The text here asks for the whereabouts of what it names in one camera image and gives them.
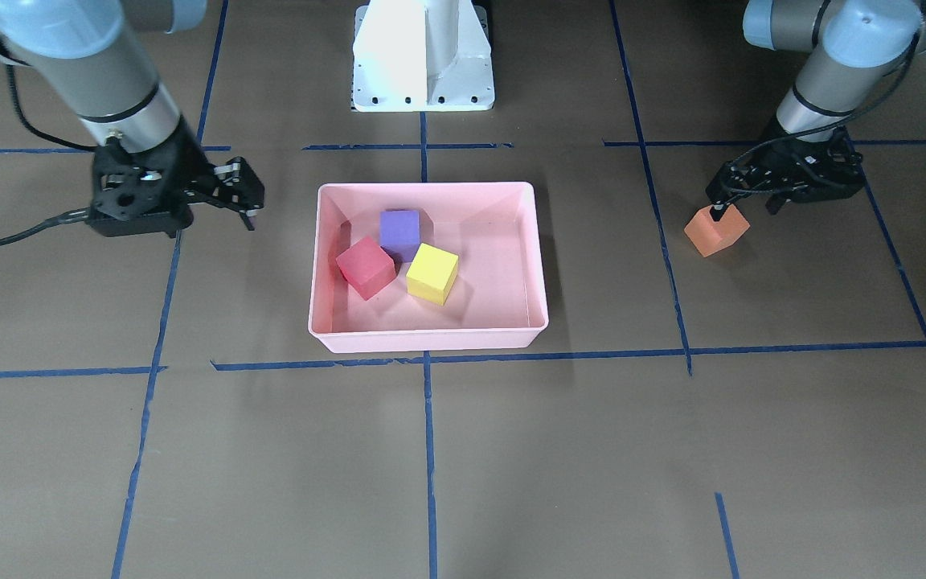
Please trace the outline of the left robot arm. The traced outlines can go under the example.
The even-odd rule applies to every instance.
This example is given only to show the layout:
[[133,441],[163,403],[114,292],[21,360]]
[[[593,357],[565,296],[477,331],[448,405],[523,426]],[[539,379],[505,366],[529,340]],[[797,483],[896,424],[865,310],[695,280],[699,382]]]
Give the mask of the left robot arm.
[[736,202],[787,203],[853,197],[864,187],[862,158],[846,124],[878,106],[880,80],[903,80],[926,52],[926,1],[750,1],[743,33],[752,45],[807,55],[760,143],[720,169],[707,195],[720,220]]

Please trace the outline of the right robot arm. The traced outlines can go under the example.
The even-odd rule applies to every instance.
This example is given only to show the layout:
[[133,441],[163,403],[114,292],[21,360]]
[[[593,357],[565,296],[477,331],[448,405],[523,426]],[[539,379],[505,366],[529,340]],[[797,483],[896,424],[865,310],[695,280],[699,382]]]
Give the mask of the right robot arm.
[[209,162],[139,33],[198,26],[205,1],[0,1],[0,62],[16,114],[15,70],[39,73],[92,136],[91,200],[31,228],[85,223],[105,237],[194,223],[192,205],[235,212],[248,230],[264,184],[240,157]]

